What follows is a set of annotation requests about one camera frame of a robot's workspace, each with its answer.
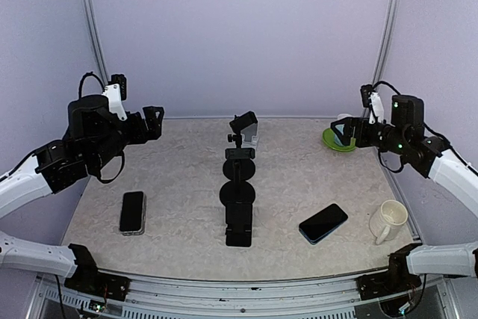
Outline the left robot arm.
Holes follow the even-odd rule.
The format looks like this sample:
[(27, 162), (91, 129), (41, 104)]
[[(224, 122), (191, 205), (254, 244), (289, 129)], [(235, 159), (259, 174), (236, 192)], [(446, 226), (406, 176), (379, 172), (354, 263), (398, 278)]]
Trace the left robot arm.
[[(68, 127), (53, 140), (26, 155), (1, 177), (1, 216), (36, 200), (56, 194), (88, 176), (106, 185), (102, 169), (115, 157), (125, 158), (128, 145), (157, 140), (164, 109), (147, 106), (142, 112), (122, 115), (110, 110), (105, 95), (81, 97), (68, 105)], [(13, 269), (75, 277), (90, 293), (105, 284), (104, 275), (84, 246), (49, 246), (1, 234), (7, 247), (1, 265)]]

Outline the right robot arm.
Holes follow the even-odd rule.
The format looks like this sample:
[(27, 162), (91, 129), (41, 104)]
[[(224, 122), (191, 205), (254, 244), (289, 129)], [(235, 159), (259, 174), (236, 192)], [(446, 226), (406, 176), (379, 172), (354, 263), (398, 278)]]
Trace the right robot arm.
[[(345, 117), (330, 128), (343, 145), (375, 147), (378, 152), (392, 152), (402, 166), (410, 165), (424, 178), (442, 186), (471, 213), (477, 213), (477, 170), (461, 159), (443, 136), (427, 130), (423, 121), (423, 101), (415, 96), (392, 97), (391, 122), (386, 123), (372, 109), (371, 117)], [(419, 245), (397, 253), (404, 263), (396, 263), (382, 275), (382, 286), (397, 292), (412, 275), (444, 274), (477, 276), (477, 243), (454, 245)]]

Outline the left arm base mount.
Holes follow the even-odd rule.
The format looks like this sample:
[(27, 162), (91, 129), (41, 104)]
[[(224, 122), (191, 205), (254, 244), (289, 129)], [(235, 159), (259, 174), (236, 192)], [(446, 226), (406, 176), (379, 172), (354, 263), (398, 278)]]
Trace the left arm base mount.
[(131, 282), (129, 278), (101, 272), (83, 245), (70, 244), (68, 248), (75, 256), (76, 269), (71, 277), (65, 278), (66, 288), (106, 300), (125, 301)]

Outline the white folding phone stand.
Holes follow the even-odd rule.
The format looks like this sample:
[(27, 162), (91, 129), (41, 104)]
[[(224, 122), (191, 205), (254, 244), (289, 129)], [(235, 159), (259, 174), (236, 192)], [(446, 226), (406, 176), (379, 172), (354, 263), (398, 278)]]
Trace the white folding phone stand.
[(256, 150), (258, 148), (259, 142), (259, 133), (258, 133), (258, 123), (253, 123), (246, 128), (244, 128), (241, 132), (242, 137), (242, 148), (253, 148)]

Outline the black folding phone stand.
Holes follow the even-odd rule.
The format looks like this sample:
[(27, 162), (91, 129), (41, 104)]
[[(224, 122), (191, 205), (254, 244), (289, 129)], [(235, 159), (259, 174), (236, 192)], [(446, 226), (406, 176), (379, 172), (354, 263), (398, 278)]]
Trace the black folding phone stand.
[(226, 245), (228, 247), (250, 247), (252, 245), (251, 202), (227, 202)]

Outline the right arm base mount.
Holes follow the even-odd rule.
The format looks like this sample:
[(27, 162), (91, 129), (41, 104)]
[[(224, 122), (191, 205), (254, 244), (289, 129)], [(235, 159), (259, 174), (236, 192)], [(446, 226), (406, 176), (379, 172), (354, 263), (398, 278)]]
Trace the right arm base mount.
[(422, 281), (419, 276), (409, 272), (406, 257), (420, 244), (408, 244), (388, 257), (387, 270), (360, 276), (356, 279), (361, 300), (384, 297), (413, 288), (419, 288)]

